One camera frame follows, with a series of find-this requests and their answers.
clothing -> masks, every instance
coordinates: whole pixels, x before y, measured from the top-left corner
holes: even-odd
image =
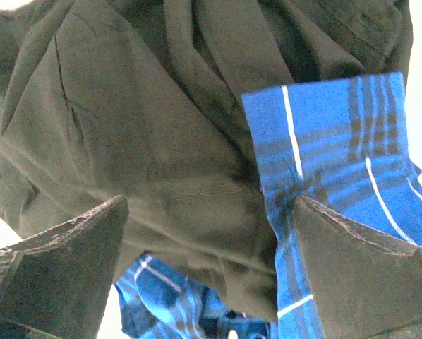
[[[117,194],[143,252],[277,318],[241,94],[401,71],[408,2],[35,0],[0,11],[0,216],[20,236]]]
[[[278,241],[278,321],[265,324],[269,333],[254,333],[251,325],[259,328],[260,319],[243,319],[248,330],[234,326],[239,338],[325,337],[293,219],[296,197],[311,197],[361,227],[422,246],[420,170],[408,154],[404,100],[400,73],[243,96],[267,217]],[[230,312],[221,307],[213,317],[219,335],[209,335],[204,291],[214,291],[151,256],[139,258],[116,286],[123,331],[132,338],[226,338],[232,329],[219,326],[228,323]]]

blue checkered shirt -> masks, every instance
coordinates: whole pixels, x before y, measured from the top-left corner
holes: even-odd
[[[408,154],[400,73],[285,85],[243,104],[277,235],[278,322],[231,312],[214,290],[144,254],[116,284],[132,338],[324,338],[289,213],[299,195],[422,246],[421,171]]]

plaid pattern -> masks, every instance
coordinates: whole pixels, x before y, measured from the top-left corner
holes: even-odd
[[[422,246],[422,187],[408,156],[400,73],[243,96],[265,208],[277,238],[278,337],[324,338],[291,222],[307,195]]]
[[[243,103],[278,239],[278,323],[229,312],[214,290],[143,255],[116,284],[132,338],[226,338],[231,329],[239,338],[324,338],[289,212],[298,195],[422,246],[400,73],[271,88]]]

black cloth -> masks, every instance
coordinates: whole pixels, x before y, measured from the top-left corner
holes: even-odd
[[[276,240],[241,94],[407,75],[407,0],[35,0],[0,11],[0,216],[22,237],[116,195],[142,252],[274,321]]]

button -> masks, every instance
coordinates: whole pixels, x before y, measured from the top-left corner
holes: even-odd
[[[228,332],[228,339],[238,339],[238,333],[235,330]]]

